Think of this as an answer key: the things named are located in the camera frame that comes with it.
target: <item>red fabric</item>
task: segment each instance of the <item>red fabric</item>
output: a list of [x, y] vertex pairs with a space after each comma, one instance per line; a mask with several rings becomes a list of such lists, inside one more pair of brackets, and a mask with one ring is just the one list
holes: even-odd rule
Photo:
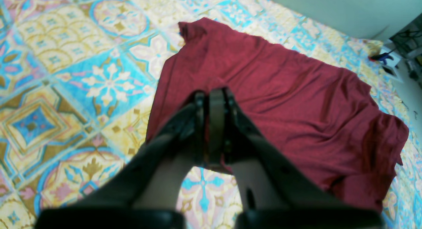
[[382, 113], [355, 73], [203, 18], [179, 23], [147, 140], [194, 90], [228, 86], [264, 136], [321, 189], [381, 211], [408, 128]]

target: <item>red object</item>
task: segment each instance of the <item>red object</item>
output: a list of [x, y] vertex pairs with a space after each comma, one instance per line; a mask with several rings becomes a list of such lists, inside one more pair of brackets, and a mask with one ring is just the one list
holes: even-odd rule
[[148, 141], [193, 91], [228, 86], [312, 182], [350, 205], [382, 210], [408, 128], [378, 109], [371, 86], [352, 71], [206, 18], [179, 27], [186, 45], [164, 65]]

